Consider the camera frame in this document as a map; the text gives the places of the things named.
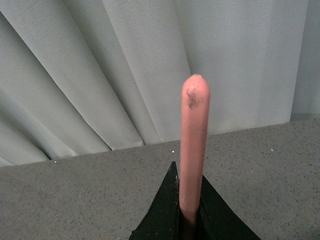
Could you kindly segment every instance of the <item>sausage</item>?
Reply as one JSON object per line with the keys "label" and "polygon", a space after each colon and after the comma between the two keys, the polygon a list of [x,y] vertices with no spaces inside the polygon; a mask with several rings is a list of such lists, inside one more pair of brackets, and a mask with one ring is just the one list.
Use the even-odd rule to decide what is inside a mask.
{"label": "sausage", "polygon": [[200,204],[208,130],[210,87],[199,74],[188,78],[181,92],[179,206],[180,235],[193,239]]}

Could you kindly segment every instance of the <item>curtain fold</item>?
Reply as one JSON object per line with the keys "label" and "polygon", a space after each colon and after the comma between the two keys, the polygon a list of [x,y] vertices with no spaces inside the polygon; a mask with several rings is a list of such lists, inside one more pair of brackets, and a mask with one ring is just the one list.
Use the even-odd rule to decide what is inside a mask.
{"label": "curtain fold", "polygon": [[102,2],[160,140],[179,139],[180,92],[190,70],[173,2]]}
{"label": "curtain fold", "polygon": [[320,114],[317,0],[0,1],[0,167],[180,139],[181,87],[209,134]]}
{"label": "curtain fold", "polygon": [[288,122],[307,0],[174,0],[192,74],[211,83],[208,132]]}
{"label": "curtain fold", "polygon": [[111,149],[143,144],[61,1],[7,1],[1,12],[83,119]]}

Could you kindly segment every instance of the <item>speckled surface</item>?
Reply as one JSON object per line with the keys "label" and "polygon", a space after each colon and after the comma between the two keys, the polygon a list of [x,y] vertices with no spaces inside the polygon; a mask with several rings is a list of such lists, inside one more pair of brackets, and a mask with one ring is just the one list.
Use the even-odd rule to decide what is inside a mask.
{"label": "speckled surface", "polygon": [[[127,240],[179,153],[174,141],[2,167],[0,239]],[[204,175],[262,240],[320,239],[320,119],[210,136]]]}

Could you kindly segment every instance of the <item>black plastic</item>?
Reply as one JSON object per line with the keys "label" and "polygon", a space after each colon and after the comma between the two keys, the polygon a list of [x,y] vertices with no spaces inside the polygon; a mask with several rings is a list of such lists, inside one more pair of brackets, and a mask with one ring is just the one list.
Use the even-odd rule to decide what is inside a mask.
{"label": "black plastic", "polygon": [[[179,240],[179,179],[172,162],[154,200],[129,240]],[[260,240],[203,176],[195,240]]]}

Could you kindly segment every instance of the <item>gray countertop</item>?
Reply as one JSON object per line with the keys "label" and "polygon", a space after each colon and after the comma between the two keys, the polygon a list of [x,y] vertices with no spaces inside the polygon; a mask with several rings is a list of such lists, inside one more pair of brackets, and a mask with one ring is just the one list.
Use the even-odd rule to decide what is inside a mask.
{"label": "gray countertop", "polygon": [[[0,168],[0,239],[127,240],[179,148]],[[212,135],[205,156],[203,174],[262,240],[320,239],[320,119]]]}

